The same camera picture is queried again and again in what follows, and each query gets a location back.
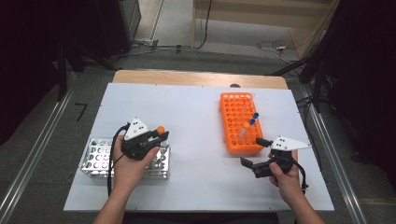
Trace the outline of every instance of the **floor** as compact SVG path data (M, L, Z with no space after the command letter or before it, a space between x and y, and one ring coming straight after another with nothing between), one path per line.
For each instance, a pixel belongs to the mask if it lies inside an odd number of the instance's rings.
M150 43L158 39L159 45L190 44L191 1L155 0L140 1L140 3L144 19L148 19L142 20L142 24L145 25L142 25L142 29L138 31L137 41ZM157 15L160 16L158 22L156 22ZM204 30L205 21L196 21L195 45L200 44L203 38L202 33L198 31L198 29L201 30L201 24ZM281 53L273 52L269 47L271 43L274 45L289 43L287 48L290 49L285 49ZM209 22L207 40L199 51L186 50L181 54L175 54L172 50L164 50L141 54L147 51L149 51L148 48L137 48L129 52L130 55L113 61L126 69L169 69L264 75L285 66L287 63L284 61L299 60L286 28L219 21ZM287 80L288 87L296 100L310 94L310 85L301 85L298 82L297 76L300 72L301 69L296 69L282 76ZM97 108L100 106L101 96L106 89L106 84L111 82L114 72L89 62L83 75L72 76L76 76L76 80L71 85L73 88L71 88L69 101L64 102L64 113L52 127L53 134L48 136L39 154L41 159L33 166L29 176L30 181L22 189L23 194L19 195L21 196L19 202L15 208L11 208L14 211L7 217L8 223L87 223L95 217L95 213L63 212L63 206L81 156L80 149L87 141ZM0 146L1 198L6 196L7 188L28 158L28 152L36 147L34 146L35 140L42 138L40 132L45 128L53 108L61 106L56 104L56 97L57 88L54 88L26 118L14 136ZM76 103L89 103L79 122L76 122L76 118L81 108ZM333 171L332 155L325 148L326 139L318 132L318 118L326 124L332 146L360 201L365 221L356 222L353 214L350 213L346 198L340 190L340 182ZM328 191L335 207L334 212L321 212L320 215L329 223L394 223L396 194L386 175L372 164L350 159L354 150L343 129L343 124L336 115L330 113L329 107L322 105L322 113L318 115L311 109L306 122L308 131L313 135L312 141L318 146L323 178L328 182ZM280 223L293 222L291 212L281 212L278 215Z

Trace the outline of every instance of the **black cloth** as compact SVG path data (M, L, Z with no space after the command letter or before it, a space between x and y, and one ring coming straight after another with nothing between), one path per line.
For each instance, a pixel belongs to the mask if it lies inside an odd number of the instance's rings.
M277 224L276 213L125 213L124 224Z
M0 145L59 80L56 39L35 2L0 3Z

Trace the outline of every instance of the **white table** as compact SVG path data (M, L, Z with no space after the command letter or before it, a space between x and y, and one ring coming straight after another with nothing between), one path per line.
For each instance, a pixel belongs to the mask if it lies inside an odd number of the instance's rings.
M170 132L172 146L170 179L143 180L127 203L127 210L289 210L268 178L256 179L240 164L239 157L227 152L219 112L219 96L225 91L255 93L266 139L282 134L308 142L288 90L110 83L90 138L111 138L120 126L138 116L151 130L163 125ZM266 161L268 152L265 149L249 159ZM333 210L312 148L299 151L299 163L306 171L308 201L316 210ZM88 177L77 168L64 210L98 211L106 199L106 180Z

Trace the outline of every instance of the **orange test tube rack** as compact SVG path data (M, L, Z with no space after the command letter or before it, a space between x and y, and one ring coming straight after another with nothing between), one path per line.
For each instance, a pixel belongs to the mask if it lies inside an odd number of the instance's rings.
M244 123L249 122L256 112L253 95L250 92L222 93L219 111L223 121L224 141L230 153L259 152L263 149L256 144L257 137L263 138L258 119L250 125L243 136L240 136Z

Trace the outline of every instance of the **hand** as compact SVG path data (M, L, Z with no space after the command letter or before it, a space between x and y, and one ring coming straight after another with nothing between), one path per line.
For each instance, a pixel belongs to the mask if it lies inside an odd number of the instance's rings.
M293 150L291 155L297 161L297 150ZM303 195L300 187L299 169L296 165L293 165L287 174L284 174L275 162L270 164L270 169L274 174L270 176L270 182L279 187L280 196L288 205L293 203L296 196Z
M113 161L122 156L121 143L123 136L120 135L114 146ZM137 186L146 170L146 167L155 159L159 148L155 147L148 152L142 161L131 160L122 156L114 165L114 188L125 193L131 193Z

